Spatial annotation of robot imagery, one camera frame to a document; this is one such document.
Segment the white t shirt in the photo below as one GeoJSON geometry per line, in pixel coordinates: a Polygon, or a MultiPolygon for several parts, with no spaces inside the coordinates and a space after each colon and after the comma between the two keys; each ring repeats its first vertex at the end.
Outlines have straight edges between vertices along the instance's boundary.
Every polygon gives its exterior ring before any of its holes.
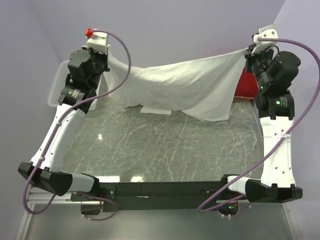
{"type": "Polygon", "coordinates": [[[153,67],[128,67],[112,55],[105,74],[109,94],[124,108],[182,111],[201,121],[229,119],[244,65],[243,49],[207,58],[153,67]]]}

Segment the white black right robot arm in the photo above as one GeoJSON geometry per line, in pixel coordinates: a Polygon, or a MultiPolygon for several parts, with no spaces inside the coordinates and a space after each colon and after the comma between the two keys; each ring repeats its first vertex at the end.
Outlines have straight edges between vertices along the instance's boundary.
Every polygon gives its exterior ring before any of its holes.
{"type": "Polygon", "coordinates": [[[226,200],[238,193],[255,203],[291,202],[303,197],[293,176],[291,135],[286,132],[295,117],[295,101],[289,87],[298,75],[301,60],[289,51],[274,53],[277,46],[258,53],[254,48],[254,44],[250,45],[244,54],[245,71],[254,75],[258,85],[255,101],[267,159],[259,179],[243,176],[234,183],[222,184],[219,193],[226,200]]]}

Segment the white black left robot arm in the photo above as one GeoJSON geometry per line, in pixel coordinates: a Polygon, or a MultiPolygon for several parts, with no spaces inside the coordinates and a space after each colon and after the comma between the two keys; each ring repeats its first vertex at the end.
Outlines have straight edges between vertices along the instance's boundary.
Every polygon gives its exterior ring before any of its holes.
{"type": "Polygon", "coordinates": [[[64,172],[62,166],[68,147],[93,103],[92,98],[97,96],[101,76],[110,70],[108,51],[84,46],[70,55],[67,68],[53,122],[36,154],[30,162],[20,163],[18,172],[30,185],[49,193],[63,196],[82,191],[88,201],[94,201],[100,195],[96,178],[64,172]]]}

